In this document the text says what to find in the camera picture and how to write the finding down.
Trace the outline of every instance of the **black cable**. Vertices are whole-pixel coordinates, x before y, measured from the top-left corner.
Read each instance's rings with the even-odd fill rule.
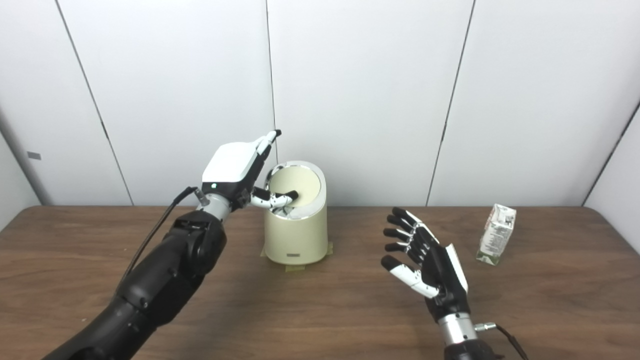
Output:
[[[151,232],[149,232],[147,237],[142,241],[142,244],[140,244],[140,247],[138,247],[138,250],[136,251],[136,253],[133,255],[133,258],[131,259],[131,262],[129,263],[129,266],[127,266],[127,269],[125,270],[124,274],[122,274],[122,278],[120,279],[120,282],[118,283],[118,286],[116,287],[116,291],[115,291],[116,293],[118,293],[118,290],[120,289],[120,286],[124,282],[124,279],[127,277],[127,275],[129,275],[131,273],[133,268],[136,266],[136,263],[138,262],[138,259],[142,255],[142,252],[145,250],[145,248],[147,247],[147,245],[149,244],[151,239],[154,237],[154,235],[156,234],[158,229],[160,229],[160,227],[162,226],[162,224],[164,223],[166,218],[169,217],[169,214],[171,214],[173,209],[178,204],[180,204],[184,200],[184,198],[186,198],[187,196],[192,194],[196,189],[197,188],[195,188],[195,187],[188,187],[188,188],[184,189],[184,191],[182,191],[178,196],[176,196],[175,199],[172,201],[172,203],[167,207],[167,209],[162,214],[162,217],[160,218],[160,220],[158,220],[157,224],[153,227],[153,229],[151,229]]]
[[[520,346],[515,336],[511,335],[507,330],[505,330],[502,326],[498,324],[495,324],[495,328],[498,329],[501,333],[503,333],[507,337],[507,340],[509,340],[511,345],[513,345],[513,348],[516,349],[516,351],[518,352],[518,355],[520,355],[520,357],[523,360],[529,360],[529,358],[527,357],[527,354],[524,352],[524,349]]]

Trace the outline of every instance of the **silver rim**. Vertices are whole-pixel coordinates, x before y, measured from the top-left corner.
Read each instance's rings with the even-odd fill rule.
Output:
[[[303,167],[313,171],[320,180],[320,191],[318,192],[316,198],[307,205],[298,206],[296,208],[285,206],[284,208],[275,208],[270,209],[269,211],[276,217],[282,218],[284,220],[303,220],[315,215],[324,207],[324,203],[326,200],[326,182],[324,180],[324,174],[319,167],[307,161],[287,161],[286,163],[276,165],[275,168],[272,168],[271,171],[269,171],[269,173],[267,174],[267,179],[264,181],[264,188],[269,190],[269,184],[273,175],[278,171],[288,167]]]

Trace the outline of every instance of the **robotic arm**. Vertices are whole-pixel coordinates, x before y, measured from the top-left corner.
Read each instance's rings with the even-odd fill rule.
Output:
[[[176,219],[162,242],[124,277],[107,308],[43,360],[128,360],[159,326],[171,322],[218,261],[227,243],[222,224],[231,212],[249,204],[284,206],[298,198],[295,191],[271,194],[253,187],[279,135],[276,130],[252,143],[222,145],[205,169],[202,189],[181,194],[195,191],[197,210]]]
[[[445,342],[444,359],[500,358],[487,343],[478,338],[476,332],[498,328],[526,360],[527,356],[516,339],[504,329],[494,323],[474,325],[471,322],[467,279],[453,244],[441,246],[429,228],[409,211],[393,208],[392,212],[387,221],[400,229],[384,229],[383,233],[400,241],[387,244],[385,250],[406,253],[420,270],[414,270],[391,255],[383,257],[381,264],[393,276],[424,296],[431,316],[440,326]]]

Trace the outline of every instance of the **white wall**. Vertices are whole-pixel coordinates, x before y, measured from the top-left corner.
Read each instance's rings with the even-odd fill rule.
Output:
[[[169,203],[218,146],[274,128],[264,0],[60,5],[135,205]]]
[[[131,204],[53,0],[0,1],[0,126],[46,203]]]
[[[269,0],[279,160],[331,205],[424,205],[471,4]]]
[[[27,178],[0,134],[0,230],[24,208],[39,205]]]
[[[429,205],[580,205],[640,99],[640,2],[476,3]]]
[[[640,111],[620,140],[585,206],[602,214],[640,253]]]

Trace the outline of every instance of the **cream trash can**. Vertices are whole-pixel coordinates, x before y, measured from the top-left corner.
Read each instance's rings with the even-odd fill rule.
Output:
[[[306,161],[288,161],[267,175],[265,189],[300,197],[284,208],[264,215],[264,253],[275,263],[306,265],[327,253],[326,181],[319,167]]]

